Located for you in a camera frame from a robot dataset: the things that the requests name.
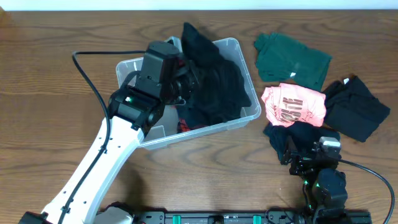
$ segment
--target folded cloth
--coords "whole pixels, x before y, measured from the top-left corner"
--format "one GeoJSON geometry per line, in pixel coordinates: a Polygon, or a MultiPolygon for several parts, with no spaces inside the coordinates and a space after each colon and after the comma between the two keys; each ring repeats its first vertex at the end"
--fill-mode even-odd
{"type": "Polygon", "coordinates": [[[289,127],[303,121],[320,127],[326,114],[325,94],[307,88],[281,83],[267,87],[261,96],[266,116],[273,125],[289,127]]]}
{"type": "Polygon", "coordinates": [[[189,23],[184,23],[182,50],[201,70],[199,88],[183,106],[176,106],[178,117],[189,129],[224,123],[241,117],[242,107],[251,106],[244,90],[241,69],[225,60],[218,47],[189,23]]]}
{"type": "Polygon", "coordinates": [[[380,103],[356,76],[346,84],[335,81],[324,94],[325,123],[360,142],[365,142],[390,113],[390,108],[380,103]]]}
{"type": "Polygon", "coordinates": [[[330,55],[278,33],[260,34],[254,46],[259,52],[256,67],[264,82],[293,78],[300,86],[321,91],[330,55]]]}
{"type": "Polygon", "coordinates": [[[264,134],[269,137],[269,143],[278,154],[281,160],[285,153],[287,138],[292,140],[299,152],[309,152],[313,143],[319,141],[321,137],[332,137],[340,140],[340,135],[336,131],[326,128],[317,128],[311,124],[297,121],[293,125],[285,128],[283,126],[274,126],[270,123],[266,126],[264,134]]]}

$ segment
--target folded t-shirt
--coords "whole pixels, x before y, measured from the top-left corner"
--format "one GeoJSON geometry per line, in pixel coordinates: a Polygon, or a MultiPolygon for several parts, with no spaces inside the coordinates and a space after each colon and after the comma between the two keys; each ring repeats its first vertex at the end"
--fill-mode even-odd
{"type": "Polygon", "coordinates": [[[289,127],[301,121],[320,127],[326,115],[325,94],[298,85],[267,87],[261,99],[266,104],[267,119],[274,126],[289,127]]]}

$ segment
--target wooden surface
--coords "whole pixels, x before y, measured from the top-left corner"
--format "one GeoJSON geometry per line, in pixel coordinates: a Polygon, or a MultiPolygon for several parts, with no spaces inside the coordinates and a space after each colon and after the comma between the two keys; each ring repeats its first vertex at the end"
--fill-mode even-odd
{"type": "MultiPolygon", "coordinates": [[[[72,63],[74,50],[145,50],[180,36],[188,21],[212,40],[239,40],[257,95],[258,34],[283,32],[333,56],[324,88],[357,74],[391,114],[366,143],[342,136],[344,159],[368,166],[398,190],[397,11],[9,12],[0,23],[0,223],[40,212],[82,160],[103,119],[100,104],[72,63]]],[[[117,89],[115,66],[130,56],[82,56],[105,99],[117,89]]],[[[280,166],[262,112],[246,127],[137,149],[103,205],[114,201],[168,210],[265,210],[303,205],[302,181],[280,166]]],[[[387,187],[357,168],[347,175],[348,208],[381,223],[387,187]]],[[[391,223],[398,223],[394,212],[391,223]]]]}

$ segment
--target dark green folded shirt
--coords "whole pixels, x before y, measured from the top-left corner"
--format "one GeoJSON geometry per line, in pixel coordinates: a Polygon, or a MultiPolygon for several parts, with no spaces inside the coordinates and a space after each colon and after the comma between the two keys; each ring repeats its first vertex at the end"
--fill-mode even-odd
{"type": "Polygon", "coordinates": [[[260,34],[254,46],[259,52],[256,67],[264,82],[281,82],[292,78],[298,85],[321,90],[330,55],[278,33],[260,34]]]}

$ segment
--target black cloth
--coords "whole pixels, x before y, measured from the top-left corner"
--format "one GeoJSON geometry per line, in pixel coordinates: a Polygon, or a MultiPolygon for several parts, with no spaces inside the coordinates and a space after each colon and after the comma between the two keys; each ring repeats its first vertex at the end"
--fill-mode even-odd
{"type": "Polygon", "coordinates": [[[184,23],[182,50],[203,75],[187,103],[176,106],[178,117],[191,129],[240,118],[242,107],[251,106],[241,69],[189,23],[184,23]]]}
{"type": "Polygon", "coordinates": [[[365,142],[390,113],[357,76],[347,84],[335,81],[323,93],[325,123],[360,142],[365,142]]]}
{"type": "Polygon", "coordinates": [[[313,143],[318,142],[323,136],[340,140],[340,135],[336,131],[314,127],[301,121],[296,121],[287,128],[284,126],[273,126],[270,122],[265,128],[264,134],[269,137],[269,143],[277,152],[279,160],[283,158],[289,136],[292,137],[297,150],[301,152],[311,151],[313,143]]]}

